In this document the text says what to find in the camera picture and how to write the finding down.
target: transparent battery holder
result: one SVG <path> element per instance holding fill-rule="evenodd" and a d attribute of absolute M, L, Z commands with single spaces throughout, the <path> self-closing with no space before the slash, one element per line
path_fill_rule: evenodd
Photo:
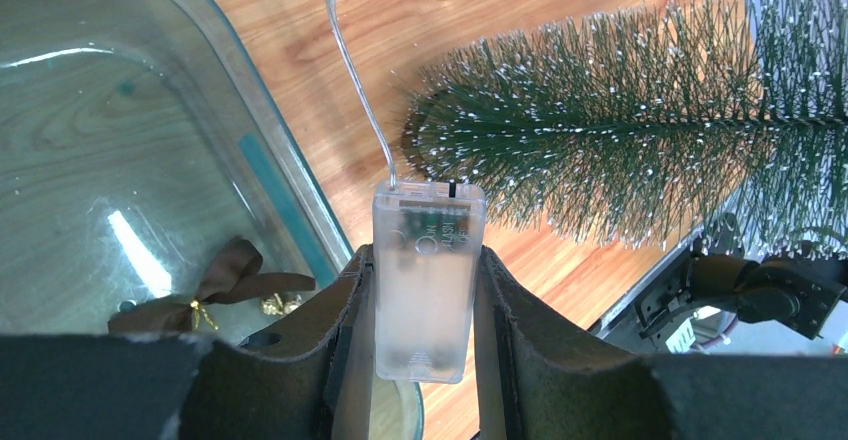
<path fill-rule="evenodd" d="M 381 183 L 374 197 L 376 368 L 458 383 L 465 371 L 486 195 L 474 185 Z"/>

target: wooden table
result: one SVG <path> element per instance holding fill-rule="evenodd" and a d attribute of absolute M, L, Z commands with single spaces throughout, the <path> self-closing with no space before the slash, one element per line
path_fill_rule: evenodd
<path fill-rule="evenodd" d="M 247 46 L 350 242 L 369 243 L 375 184 L 387 177 L 380 147 L 330 31 L 324 0 L 215 0 Z M 399 138 L 416 69 L 481 36 L 641 2 L 669 0 L 339 0 L 345 38 L 387 136 Z M 550 231 L 492 225 L 486 244 L 523 284 L 588 327 L 663 255 L 576 245 Z M 425 438 L 477 431 L 473 352 L 459 385 L 422 385 Z"/>

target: miniature pine tree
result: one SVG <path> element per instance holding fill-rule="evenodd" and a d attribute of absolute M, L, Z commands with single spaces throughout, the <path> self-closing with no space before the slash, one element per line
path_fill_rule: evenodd
<path fill-rule="evenodd" d="M 512 32 L 423 69 L 408 162 L 490 218 L 633 245 L 735 212 L 763 253 L 848 220 L 848 5 L 703 0 Z"/>

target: cable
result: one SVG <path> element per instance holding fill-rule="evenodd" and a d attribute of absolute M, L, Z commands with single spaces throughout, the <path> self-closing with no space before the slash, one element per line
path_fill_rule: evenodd
<path fill-rule="evenodd" d="M 350 52 L 347 49 L 344 38 L 342 38 L 342 31 L 339 28 L 339 22 L 336 15 L 336 0 L 324 0 L 324 4 L 327 6 L 327 15 L 330 17 L 330 24 L 333 26 L 333 35 L 336 37 L 336 43 L 339 45 L 339 50 L 342 52 L 342 58 L 344 58 L 345 66 L 347 67 L 348 73 L 350 73 L 350 78 L 353 79 L 353 84 L 356 86 L 356 93 L 359 95 L 359 101 L 362 102 L 362 106 L 365 108 L 365 114 L 368 116 L 368 120 L 371 121 L 374 133 L 377 134 L 377 139 L 380 141 L 380 146 L 383 148 L 383 154 L 386 156 L 386 163 L 388 163 L 389 166 L 389 182 L 392 190 L 394 190 L 397 186 L 397 170 L 395 169 L 394 158 L 392 158 L 392 151 L 389 148 L 389 142 L 386 141 L 386 136 L 383 135 L 383 130 L 377 123 L 377 118 L 374 116 L 374 112 L 371 110 L 371 105 L 365 97 L 365 89 L 362 88 L 362 82 L 359 80 L 359 75 L 356 73 L 356 68 L 353 66 L 353 60 L 350 57 Z"/>

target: brown bow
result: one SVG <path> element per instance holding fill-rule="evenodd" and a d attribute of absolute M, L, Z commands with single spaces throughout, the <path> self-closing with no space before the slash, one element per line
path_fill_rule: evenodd
<path fill-rule="evenodd" d="M 248 240 L 235 238 L 212 261 L 203 274 L 194 299 L 188 305 L 165 297 L 140 304 L 109 319 L 109 333 L 190 332 L 201 316 L 212 323 L 203 305 L 232 304 L 280 292 L 315 289 L 315 279 L 297 273 L 259 273 L 262 255 Z"/>

